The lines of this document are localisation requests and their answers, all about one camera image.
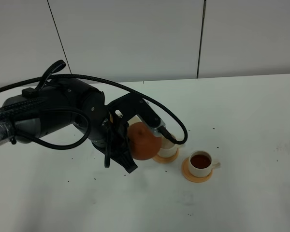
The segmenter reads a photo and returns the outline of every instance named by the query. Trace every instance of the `white wall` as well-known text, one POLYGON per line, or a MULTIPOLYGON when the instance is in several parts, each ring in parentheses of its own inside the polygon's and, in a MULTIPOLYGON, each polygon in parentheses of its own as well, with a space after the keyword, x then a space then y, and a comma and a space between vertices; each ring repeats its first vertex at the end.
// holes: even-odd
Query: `white wall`
POLYGON ((50 0, 72 73, 195 78, 203 0, 50 0))
POLYGON ((59 59, 65 61, 47 1, 0 0, 0 86, 41 76, 59 59))
POLYGON ((290 0, 208 0, 200 77, 290 73, 290 0))

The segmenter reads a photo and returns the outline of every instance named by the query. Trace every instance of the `white paper cup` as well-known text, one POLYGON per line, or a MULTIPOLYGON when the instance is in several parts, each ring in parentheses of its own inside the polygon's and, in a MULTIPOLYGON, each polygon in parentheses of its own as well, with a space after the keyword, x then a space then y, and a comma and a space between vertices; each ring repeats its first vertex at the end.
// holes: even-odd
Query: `white paper cup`
POLYGON ((220 167, 220 162, 217 159, 212 159, 211 155, 205 151, 195 151, 189 157, 188 170, 195 177, 206 177, 211 173, 212 169, 219 168, 219 167, 220 167), (211 161, 210 165, 206 168, 194 167, 191 164, 191 159, 192 159, 192 157, 194 157, 196 155, 204 155, 204 156, 208 157, 209 160, 211 161))
POLYGON ((166 139, 164 136, 162 136, 162 145, 158 152, 158 155, 163 158, 169 158, 176 154, 177 149, 180 148, 181 145, 173 144, 170 140, 166 139))

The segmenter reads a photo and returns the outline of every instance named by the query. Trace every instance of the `white cup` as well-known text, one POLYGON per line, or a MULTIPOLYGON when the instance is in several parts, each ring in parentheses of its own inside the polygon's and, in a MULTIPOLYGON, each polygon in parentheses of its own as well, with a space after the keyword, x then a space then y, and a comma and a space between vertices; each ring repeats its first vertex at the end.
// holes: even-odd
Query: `white cup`
POLYGON ((170 140, 162 136, 162 145, 158 152, 158 155, 163 158, 169 158, 175 155, 177 152, 177 149, 180 148, 181 146, 182 145, 172 143, 170 140))
POLYGON ((194 175, 195 177, 206 177, 208 176, 212 169, 219 168, 220 167, 220 162, 217 159, 212 159, 211 155, 208 154, 205 151, 195 151, 189 156, 189 162, 188 162, 188 169, 189 172, 194 175), (191 159, 192 157, 196 155, 204 155, 209 158, 211 161, 210 165, 206 168, 196 168, 191 164, 191 159))
POLYGON ((132 124, 137 123, 137 122, 141 122, 140 118, 139 118, 137 115, 135 115, 133 118, 131 118, 131 119, 128 121, 129 126, 131 126, 132 124))

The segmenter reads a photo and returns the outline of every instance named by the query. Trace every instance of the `cup handle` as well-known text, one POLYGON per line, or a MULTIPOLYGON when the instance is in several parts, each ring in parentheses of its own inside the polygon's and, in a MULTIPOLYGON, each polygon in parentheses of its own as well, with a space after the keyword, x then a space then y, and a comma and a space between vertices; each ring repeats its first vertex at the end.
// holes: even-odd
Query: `cup handle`
POLYGON ((220 168, 220 162, 217 159, 213 160, 213 169, 220 168))

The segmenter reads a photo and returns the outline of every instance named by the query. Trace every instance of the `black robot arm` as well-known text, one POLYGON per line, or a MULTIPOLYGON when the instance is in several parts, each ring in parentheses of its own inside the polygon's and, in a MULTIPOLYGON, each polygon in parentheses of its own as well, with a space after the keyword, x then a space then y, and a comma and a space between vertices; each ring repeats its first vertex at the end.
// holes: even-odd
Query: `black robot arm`
MULTIPOLYGON (((39 78, 35 89, 26 88, 21 95, 5 101, 0 108, 0 145, 6 141, 13 144, 33 141, 53 149, 71 149, 89 138, 95 148, 105 154, 105 167, 109 167, 110 159, 113 159, 130 173, 137 168, 127 138, 128 120, 133 116, 138 115, 155 136, 163 134, 180 144, 187 140, 185 135, 183 141, 174 141, 163 121, 144 100, 151 98, 131 89, 132 93, 105 105, 103 92, 76 79, 84 76, 65 74, 55 78, 56 75, 52 75, 64 66, 62 60, 57 61, 39 78), (78 142, 60 146, 40 140, 70 124, 84 134, 78 142)), ((0 92, 21 85, 3 87, 0 92)))

